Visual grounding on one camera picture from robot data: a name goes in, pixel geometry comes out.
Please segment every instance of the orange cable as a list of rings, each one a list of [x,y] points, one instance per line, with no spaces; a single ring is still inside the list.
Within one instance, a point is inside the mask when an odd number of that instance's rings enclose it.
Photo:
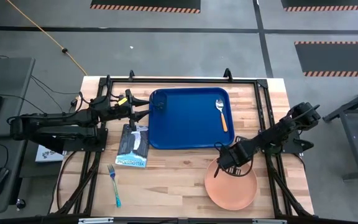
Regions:
[[[33,20],[31,20],[28,16],[26,16],[18,7],[15,6],[10,0],[6,0],[9,2],[19,13],[21,13],[26,19],[28,19],[31,23],[33,23],[38,29],[40,29],[45,35],[47,35],[51,40],[53,40],[62,50],[65,49],[63,46],[61,46],[53,37],[51,37],[47,32],[45,32],[40,26],[38,26]],[[87,72],[84,70],[84,68],[81,67],[81,65],[71,56],[67,51],[63,52],[64,54],[67,54],[71,61],[73,61],[76,66],[81,69],[81,71],[84,73],[84,75],[88,76]]]

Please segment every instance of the wooden table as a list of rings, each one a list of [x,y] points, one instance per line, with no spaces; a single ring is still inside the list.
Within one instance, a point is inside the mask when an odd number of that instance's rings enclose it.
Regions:
[[[89,100],[96,96],[100,77],[84,77],[81,91]],[[286,115],[290,109],[283,79],[267,79],[275,121]],[[218,86],[230,96],[236,136],[252,138],[257,134],[259,117],[256,110],[255,93],[250,84],[182,84],[182,83],[114,83],[113,94],[132,94],[148,100],[150,94],[159,88],[185,88]],[[265,110],[263,91],[260,91]],[[147,106],[136,110],[146,110]],[[258,180],[255,200],[239,211],[221,209],[208,197],[204,187],[204,175],[208,164],[218,156],[215,149],[157,150],[150,149],[145,169],[115,165],[116,181],[122,207],[117,208],[113,186],[108,175],[108,164],[115,164],[121,138],[122,126],[128,122],[109,121],[108,143],[102,153],[98,179],[94,193],[92,216],[94,217],[188,217],[188,218],[273,218],[272,199],[264,156],[254,158],[254,171]],[[140,121],[148,125],[148,116]],[[73,156],[66,166],[60,184],[62,205],[73,193],[80,179],[84,153]],[[313,213],[313,207],[302,163],[291,154],[283,154],[287,185],[306,211]],[[86,204],[85,189],[82,207]],[[277,190],[280,208],[284,211],[281,190]],[[56,201],[51,212],[57,210]]]

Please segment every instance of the concrete floor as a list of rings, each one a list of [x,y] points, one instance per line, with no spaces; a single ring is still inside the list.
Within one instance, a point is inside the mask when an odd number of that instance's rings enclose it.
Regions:
[[[128,75],[133,69],[139,75],[220,77],[229,67],[235,77],[266,77],[259,35],[222,30],[256,29],[252,0],[202,0],[199,15],[98,11],[89,9],[90,1],[76,0],[14,2],[41,26],[219,29],[220,33],[51,32],[91,75]],[[265,29],[358,30],[358,11],[285,12],[280,0],[259,0],[259,4]],[[30,25],[0,0],[0,26]],[[358,40],[358,35],[266,35],[273,76],[285,79],[290,104],[320,104],[318,111],[324,116],[358,94],[358,78],[304,77],[293,45],[302,40]],[[33,75],[54,90],[80,89],[81,72],[40,32],[0,31],[0,54],[36,58]],[[68,110],[71,96],[53,96]],[[26,98],[46,112],[59,112],[33,82]],[[28,104],[22,110],[34,111]],[[341,179],[357,169],[340,121],[320,122],[302,138],[315,144],[305,152],[315,214],[358,221],[358,180]],[[29,206],[19,212],[10,207],[0,218],[46,214],[55,180],[25,180],[21,197]]]

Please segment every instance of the blue tray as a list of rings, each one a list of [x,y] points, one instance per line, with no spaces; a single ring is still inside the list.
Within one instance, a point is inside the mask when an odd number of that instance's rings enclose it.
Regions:
[[[217,99],[223,100],[227,132]],[[150,95],[149,143],[156,149],[191,149],[230,145],[234,127],[228,93],[222,88],[159,89]]]

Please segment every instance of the blue fork handle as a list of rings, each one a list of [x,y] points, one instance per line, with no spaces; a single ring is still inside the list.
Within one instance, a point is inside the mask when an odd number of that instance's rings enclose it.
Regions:
[[[120,207],[121,207],[121,201],[119,200],[116,181],[113,179],[113,180],[112,180],[112,183],[114,184],[114,192],[116,193],[116,204],[117,204],[117,208],[120,208]]]

